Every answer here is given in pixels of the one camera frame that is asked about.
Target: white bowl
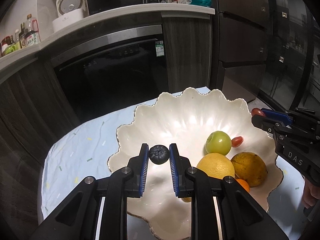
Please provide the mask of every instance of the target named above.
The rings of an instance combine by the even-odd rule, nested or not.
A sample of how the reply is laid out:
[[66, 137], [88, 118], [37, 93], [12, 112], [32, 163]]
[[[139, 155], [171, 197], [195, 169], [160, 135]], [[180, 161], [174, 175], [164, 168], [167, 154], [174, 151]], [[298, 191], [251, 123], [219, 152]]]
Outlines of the white bowl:
[[[139, 154], [141, 144], [169, 147], [176, 143], [181, 156], [197, 166], [204, 156], [204, 144], [213, 131], [224, 131], [230, 138], [243, 136], [244, 142], [226, 155], [254, 152], [265, 162], [268, 176], [252, 187], [251, 196], [268, 211], [267, 198], [281, 183], [282, 171], [276, 166], [275, 144], [268, 134], [251, 124], [251, 114], [243, 99], [229, 101], [219, 90], [206, 95], [187, 88], [181, 96], [162, 93], [153, 106], [137, 106], [134, 121], [117, 129], [119, 151], [108, 160], [111, 172], [127, 165]], [[175, 197], [170, 163], [148, 164], [146, 188], [140, 199], [128, 198], [128, 213], [143, 218], [159, 239], [181, 240], [190, 237], [191, 203]]]

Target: white appliance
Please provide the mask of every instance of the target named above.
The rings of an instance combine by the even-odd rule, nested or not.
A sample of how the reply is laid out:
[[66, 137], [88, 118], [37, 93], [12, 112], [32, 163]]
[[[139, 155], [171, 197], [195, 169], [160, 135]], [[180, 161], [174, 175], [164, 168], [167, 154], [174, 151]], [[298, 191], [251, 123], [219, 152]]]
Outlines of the white appliance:
[[86, 17], [85, 0], [57, 0], [56, 6], [59, 18], [52, 22], [54, 32]]

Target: tablecloth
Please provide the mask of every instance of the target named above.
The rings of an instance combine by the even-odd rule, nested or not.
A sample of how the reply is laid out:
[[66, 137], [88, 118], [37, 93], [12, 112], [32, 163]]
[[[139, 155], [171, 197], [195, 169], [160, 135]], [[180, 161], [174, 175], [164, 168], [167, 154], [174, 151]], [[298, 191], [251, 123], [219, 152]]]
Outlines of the tablecloth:
[[[197, 89], [206, 94], [207, 87]], [[153, 105], [156, 98], [144, 102]], [[106, 114], [81, 124], [66, 134], [50, 149], [44, 163], [42, 176], [41, 210], [46, 218], [52, 210], [87, 176], [101, 179], [111, 175], [108, 158], [118, 151], [116, 129], [130, 124], [137, 105]], [[281, 185], [268, 197], [269, 215], [276, 221], [290, 240], [299, 238], [306, 223], [300, 204], [304, 180], [291, 165], [281, 157], [277, 166], [284, 173]], [[154, 240], [148, 224], [142, 219], [128, 215], [128, 240]]]

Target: glass door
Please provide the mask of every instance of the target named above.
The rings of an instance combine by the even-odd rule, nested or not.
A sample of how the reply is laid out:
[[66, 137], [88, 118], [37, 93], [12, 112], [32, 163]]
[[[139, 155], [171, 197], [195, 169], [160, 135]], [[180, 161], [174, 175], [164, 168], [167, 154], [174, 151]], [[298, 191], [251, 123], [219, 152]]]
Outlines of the glass door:
[[313, 59], [307, 87], [299, 103], [299, 108], [320, 111], [320, 28], [313, 18]]
[[261, 90], [289, 109], [301, 83], [307, 57], [307, 9], [302, 0], [269, 0], [272, 35]]

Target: screw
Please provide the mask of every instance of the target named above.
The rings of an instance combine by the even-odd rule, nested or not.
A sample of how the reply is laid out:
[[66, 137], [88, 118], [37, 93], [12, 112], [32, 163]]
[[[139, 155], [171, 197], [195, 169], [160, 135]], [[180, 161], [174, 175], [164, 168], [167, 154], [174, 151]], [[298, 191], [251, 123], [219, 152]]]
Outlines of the screw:
[[121, 169], [121, 172], [124, 173], [124, 174], [128, 174], [130, 171], [131, 171], [131, 168], [130, 168], [130, 167], [123, 167], [123, 168]]
[[191, 174], [194, 174], [194, 173], [197, 172], [197, 168], [195, 168], [195, 167], [189, 167], [189, 168], [188, 168], [188, 172], [191, 173]]
[[224, 177], [224, 180], [227, 182], [227, 183], [232, 183], [235, 181], [235, 179], [231, 176], [225, 176]]
[[94, 182], [94, 177], [86, 177], [86, 178], [84, 179], [84, 182], [85, 182], [86, 184], [91, 184], [92, 182]]

